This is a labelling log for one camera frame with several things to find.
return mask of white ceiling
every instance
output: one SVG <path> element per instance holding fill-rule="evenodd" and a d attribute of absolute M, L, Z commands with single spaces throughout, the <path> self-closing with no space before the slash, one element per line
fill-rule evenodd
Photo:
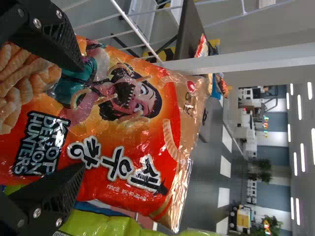
<path fill-rule="evenodd" d="M 302 120 L 298 118 L 297 95 L 301 95 Z M 295 220 L 292 221 L 292 231 L 294 236 L 314 236 L 315 235 L 315 165 L 313 158 L 313 148 L 311 140 L 311 129 L 315 128 L 315 99 L 308 98 L 307 84 L 294 85 L 293 96 L 289 96 L 290 109 L 288 111 L 288 122 L 291 126 L 291 143 L 289 143 L 290 163 L 292 168 L 291 196 L 294 198 Z M 301 168 L 300 144 L 304 144 L 305 149 L 305 172 Z M 294 175 L 293 153 L 297 153 L 297 177 Z M 296 223 L 296 201 L 300 203 L 301 225 Z"/>

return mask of gray floor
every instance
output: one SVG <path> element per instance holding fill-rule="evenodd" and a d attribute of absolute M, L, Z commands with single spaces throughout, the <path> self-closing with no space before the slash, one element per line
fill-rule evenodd
<path fill-rule="evenodd" d="M 216 224 L 226 218 L 230 206 L 218 208 L 219 188 L 230 189 L 230 203 L 246 203 L 247 161 L 233 142 L 232 153 L 222 142 L 223 108 L 213 100 L 210 142 L 198 140 L 180 232 L 187 228 L 216 231 Z M 231 178 L 220 174 L 221 156 L 231 162 Z M 158 231 L 171 232 L 158 225 Z"/>

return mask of cartoon character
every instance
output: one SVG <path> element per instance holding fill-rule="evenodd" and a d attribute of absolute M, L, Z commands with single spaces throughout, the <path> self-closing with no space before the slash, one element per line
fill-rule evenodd
<path fill-rule="evenodd" d="M 147 81 L 151 76 L 142 77 L 121 62 L 108 68 L 110 61 L 103 48 L 88 41 L 84 71 L 63 70 L 59 82 L 48 92 L 63 104 L 59 116 L 71 120 L 74 126 L 85 121 L 93 106 L 98 105 L 104 120 L 149 122 L 162 107 L 158 90 Z"/>

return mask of red logo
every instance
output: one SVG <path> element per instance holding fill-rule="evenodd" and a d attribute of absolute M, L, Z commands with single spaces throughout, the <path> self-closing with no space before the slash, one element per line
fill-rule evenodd
<path fill-rule="evenodd" d="M 195 83 L 191 80 L 188 80 L 187 81 L 187 87 L 188 87 L 188 90 L 190 92 L 195 92 L 196 88 L 195 88 Z"/>

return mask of blue wall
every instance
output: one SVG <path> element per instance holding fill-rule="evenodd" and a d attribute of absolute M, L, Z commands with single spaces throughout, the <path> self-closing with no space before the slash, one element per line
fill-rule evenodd
<path fill-rule="evenodd" d="M 257 183 L 257 205 L 291 212 L 290 186 Z"/>
<path fill-rule="evenodd" d="M 280 230 L 280 236 L 292 236 L 292 231 Z"/>
<path fill-rule="evenodd" d="M 269 132 L 287 132 L 287 112 L 266 112 Z"/>
<path fill-rule="evenodd" d="M 268 159 L 275 166 L 290 165 L 288 147 L 257 146 L 257 158 Z"/>

